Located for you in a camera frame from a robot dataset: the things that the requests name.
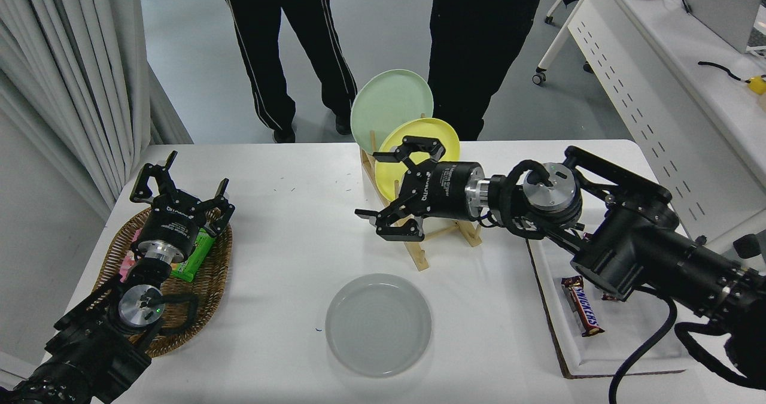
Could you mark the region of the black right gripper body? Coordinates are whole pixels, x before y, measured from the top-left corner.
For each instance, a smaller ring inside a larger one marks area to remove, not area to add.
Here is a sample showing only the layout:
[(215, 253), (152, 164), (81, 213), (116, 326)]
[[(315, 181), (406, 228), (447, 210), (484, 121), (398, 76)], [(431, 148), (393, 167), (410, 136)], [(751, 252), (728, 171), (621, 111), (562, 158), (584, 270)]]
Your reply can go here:
[(412, 215), (455, 220), (478, 220), (481, 216), (476, 191), (484, 170), (478, 162), (425, 160), (412, 173)]

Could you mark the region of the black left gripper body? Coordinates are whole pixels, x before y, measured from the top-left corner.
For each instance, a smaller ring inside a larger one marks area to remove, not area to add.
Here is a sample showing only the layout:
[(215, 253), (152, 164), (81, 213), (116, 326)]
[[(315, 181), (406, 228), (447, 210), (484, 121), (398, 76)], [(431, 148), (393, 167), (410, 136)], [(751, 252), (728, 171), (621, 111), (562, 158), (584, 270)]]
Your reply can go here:
[(174, 247), (177, 257), (188, 257), (205, 223), (199, 211), (200, 202), (187, 192), (156, 196), (139, 234), (139, 255), (145, 256), (152, 245), (163, 243)]

